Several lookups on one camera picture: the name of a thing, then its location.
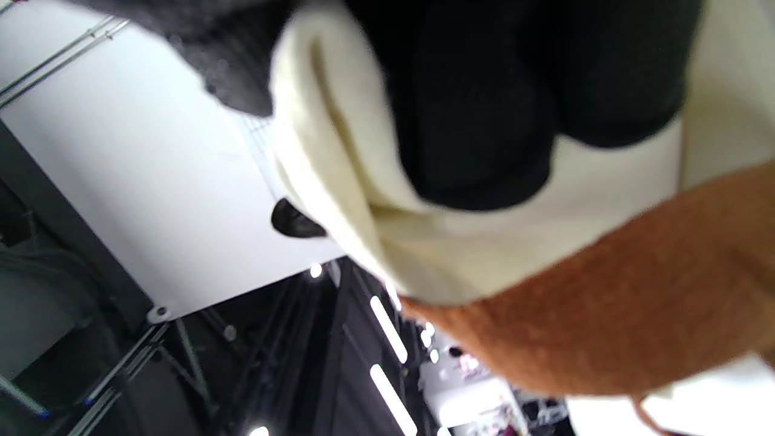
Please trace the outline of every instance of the metal pole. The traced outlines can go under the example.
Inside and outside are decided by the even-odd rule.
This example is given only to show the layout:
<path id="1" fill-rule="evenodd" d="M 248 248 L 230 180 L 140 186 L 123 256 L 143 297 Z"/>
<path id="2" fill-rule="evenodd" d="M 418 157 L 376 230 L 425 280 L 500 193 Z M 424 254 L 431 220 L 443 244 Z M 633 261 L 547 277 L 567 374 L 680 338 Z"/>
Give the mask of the metal pole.
<path id="1" fill-rule="evenodd" d="M 16 80 L 12 81 L 10 84 L 5 86 L 2 90 L 0 90 L 0 97 L 3 95 L 8 94 L 11 90 L 13 90 L 16 86 L 18 86 L 23 81 L 27 80 L 31 76 L 33 76 L 38 71 L 44 69 L 48 64 L 54 62 L 56 59 L 62 57 L 67 52 L 73 50 L 78 44 L 84 42 L 88 38 L 95 38 L 97 35 L 96 33 L 100 31 L 103 27 L 107 26 L 111 21 L 115 19 L 114 16 L 108 16 L 105 17 L 101 22 L 98 22 L 96 26 L 88 29 L 85 33 L 80 35 L 78 38 L 74 39 L 72 42 L 70 42 L 68 45 L 64 46 L 61 50 L 57 51 L 55 54 L 52 54 L 51 56 L 47 57 L 46 60 L 38 64 L 37 67 L 34 67 L 33 69 L 27 71 L 22 75 L 22 77 L 17 78 Z"/>
<path id="2" fill-rule="evenodd" d="M 185 350 L 186 357 L 188 358 L 188 366 L 191 367 L 191 372 L 194 374 L 197 385 L 199 385 L 199 391 L 205 398 L 205 403 L 208 404 L 208 408 L 210 408 L 210 391 L 207 389 L 205 373 L 202 371 L 202 366 L 199 365 L 199 359 L 196 356 L 194 345 L 191 343 L 191 338 L 188 336 L 188 331 L 186 330 L 186 326 L 183 323 L 183 320 L 177 318 L 175 320 L 175 327 L 177 328 L 178 336 L 181 337 L 181 343 L 183 344 L 183 349 Z"/>
<path id="3" fill-rule="evenodd" d="M 7 380 L 2 375 L 0 375 L 0 390 L 8 394 L 14 400 L 18 401 L 19 404 L 26 407 L 27 410 L 34 413 L 38 417 L 46 418 L 51 415 L 51 412 L 46 407 L 43 407 L 40 405 L 40 403 L 33 400 L 31 396 L 27 395 L 27 393 L 19 389 L 15 384 L 13 384 L 10 380 Z"/>
<path id="4" fill-rule="evenodd" d="M 11 2 L 11 3 L 3 6 L 2 8 L 0 8 L 0 16 L 5 15 L 5 13 L 10 11 L 11 8 L 13 8 L 14 6 L 16 6 L 16 3 L 15 2 Z"/>
<path id="5" fill-rule="evenodd" d="M 45 74 L 39 76 L 37 79 L 31 81 L 27 86 L 24 86 L 20 90 L 18 90 L 16 93 L 11 94 L 6 100 L 3 100 L 0 102 L 0 110 L 5 109 L 8 105 L 15 102 L 19 97 L 22 95 L 25 95 L 30 89 L 35 88 L 40 82 L 48 79 L 55 73 L 57 73 L 62 68 L 65 68 L 67 65 L 72 64 L 75 62 L 79 57 L 85 55 L 86 53 L 94 50 L 97 46 L 104 43 L 107 40 L 112 40 L 113 37 L 123 30 L 127 25 L 129 24 L 129 20 L 126 19 L 124 21 L 121 21 L 119 24 L 108 30 L 107 32 L 103 33 L 101 36 L 95 38 L 95 40 L 91 41 L 86 47 L 80 49 L 79 51 L 76 51 L 69 57 L 65 58 L 64 61 L 57 64 L 57 66 L 51 68 L 49 71 L 47 71 Z"/>
<path id="6" fill-rule="evenodd" d="M 160 347 L 160 348 L 159 348 L 159 353 L 161 354 L 161 357 L 162 357 L 164 360 L 166 360 L 166 361 L 167 361 L 167 363 L 169 363 L 169 364 L 170 364 L 170 366 L 172 367 L 172 369 L 174 369 L 174 370 L 175 370 L 175 372 L 177 372 L 177 374 L 178 374 L 180 377 L 182 377 L 182 378 L 183 378 L 183 380 L 185 380 L 185 381 L 186 381 L 186 383 L 188 383 L 188 385 L 189 385 L 189 386 L 190 386 L 190 387 L 191 387 L 193 390 L 197 391 L 197 392 L 199 393 L 199 395 L 202 395 L 202 396 L 204 396 L 204 395 L 202 394 L 201 390 L 199 389 L 199 385 L 196 383 L 196 380 L 194 380 L 194 378 L 193 378 L 193 377 L 191 377 L 191 374 L 189 374 L 189 373 L 188 373 L 188 371 L 187 371 L 187 370 L 186 370 L 186 368 L 183 366 L 183 364 L 181 364 L 180 362 L 178 362 L 178 361 L 177 361 L 177 359 L 176 359 L 176 358 L 175 358 L 175 357 L 174 357 L 174 356 L 173 356 L 173 355 L 172 355 L 172 354 L 171 354 L 171 353 L 170 353 L 170 352 L 169 352 L 169 351 L 168 351 L 166 348 L 164 348 L 164 347 Z"/>
<path id="7" fill-rule="evenodd" d="M 130 359 L 135 357 L 138 350 L 148 343 L 158 341 L 161 338 L 161 336 L 164 334 L 164 332 L 167 331 L 168 327 L 169 326 L 167 324 L 157 324 L 149 328 L 145 332 L 145 334 L 143 334 L 143 336 L 134 344 L 134 346 L 132 346 L 132 348 L 130 348 L 129 351 L 127 351 L 124 357 L 122 357 L 121 360 L 119 360 L 119 363 L 115 364 L 115 366 L 110 370 L 110 372 L 108 372 L 108 375 L 106 375 L 102 379 L 102 381 L 98 383 L 94 389 L 91 390 L 91 392 L 84 399 L 84 404 L 87 406 L 90 406 L 97 399 L 97 396 L 99 396 L 99 394 L 102 393 L 102 390 L 105 389 L 105 387 L 119 373 L 119 371 L 121 371 L 126 366 L 127 362 L 129 362 Z"/>
<path id="8" fill-rule="evenodd" d="M 163 329 L 153 335 L 148 344 L 140 350 L 137 356 L 126 365 L 127 381 L 131 382 L 145 368 L 145 365 L 150 362 L 153 357 L 153 352 L 156 351 L 156 343 L 164 335 Z M 102 395 L 99 396 L 87 410 L 86 414 L 73 426 L 67 436 L 85 436 L 89 434 L 97 424 L 102 421 L 102 418 L 108 413 L 110 408 L 121 397 L 122 392 L 113 388 L 107 388 Z"/>

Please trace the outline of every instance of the cream fabric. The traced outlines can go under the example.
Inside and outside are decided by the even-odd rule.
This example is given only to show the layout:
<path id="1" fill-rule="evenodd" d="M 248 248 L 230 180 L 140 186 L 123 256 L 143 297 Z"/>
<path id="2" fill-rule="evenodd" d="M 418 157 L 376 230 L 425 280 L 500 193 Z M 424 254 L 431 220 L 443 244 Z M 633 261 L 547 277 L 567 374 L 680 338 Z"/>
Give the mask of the cream fabric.
<path id="1" fill-rule="evenodd" d="M 572 255 L 678 186 L 680 122 L 605 151 L 558 139 L 536 196 L 495 213 L 425 204 L 398 160 L 374 54 L 343 9 L 304 9 L 274 53 L 280 174 L 355 261 L 428 303 L 491 296 Z"/>

